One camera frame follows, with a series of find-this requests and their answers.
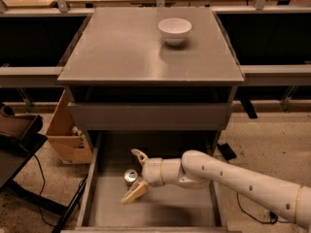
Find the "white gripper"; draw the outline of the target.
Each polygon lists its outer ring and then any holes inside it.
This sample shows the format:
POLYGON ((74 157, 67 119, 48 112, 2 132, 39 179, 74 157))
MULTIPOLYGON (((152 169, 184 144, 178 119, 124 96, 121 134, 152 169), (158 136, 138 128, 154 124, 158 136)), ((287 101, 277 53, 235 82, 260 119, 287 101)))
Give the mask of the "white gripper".
POLYGON ((161 158, 150 158, 138 149, 132 149, 131 153, 135 155, 141 165, 143 165, 142 176, 146 181, 137 180, 121 199, 123 204, 129 204, 148 192, 149 186, 163 186, 161 176, 161 158))

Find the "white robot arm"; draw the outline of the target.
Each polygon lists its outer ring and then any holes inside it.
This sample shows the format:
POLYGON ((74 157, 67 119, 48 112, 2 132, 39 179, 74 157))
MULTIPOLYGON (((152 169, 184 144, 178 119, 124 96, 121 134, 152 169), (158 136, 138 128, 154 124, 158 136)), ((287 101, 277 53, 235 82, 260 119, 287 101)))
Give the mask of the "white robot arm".
POLYGON ((188 150, 173 159, 149 158, 138 149, 142 176, 124 194, 128 204, 148 192, 151 187, 174 184, 199 189, 210 181, 221 183, 299 227, 311 228, 311 188, 266 176, 224 163, 198 150, 188 150))

